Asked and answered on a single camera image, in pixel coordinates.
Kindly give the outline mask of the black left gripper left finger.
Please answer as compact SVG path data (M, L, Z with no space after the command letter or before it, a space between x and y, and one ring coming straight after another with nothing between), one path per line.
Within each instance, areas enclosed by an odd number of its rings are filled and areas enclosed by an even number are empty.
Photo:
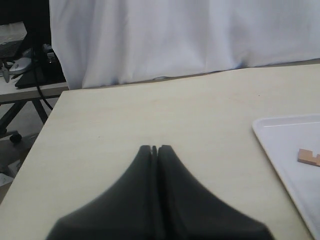
M142 145L127 170L108 190L61 217L47 239L153 240L154 156L154 147Z

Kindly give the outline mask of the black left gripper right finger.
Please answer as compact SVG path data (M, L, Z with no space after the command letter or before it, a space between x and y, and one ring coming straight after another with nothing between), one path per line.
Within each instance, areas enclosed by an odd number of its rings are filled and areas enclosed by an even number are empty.
M157 184L168 240L272 240L268 227L203 186L170 145L158 149Z

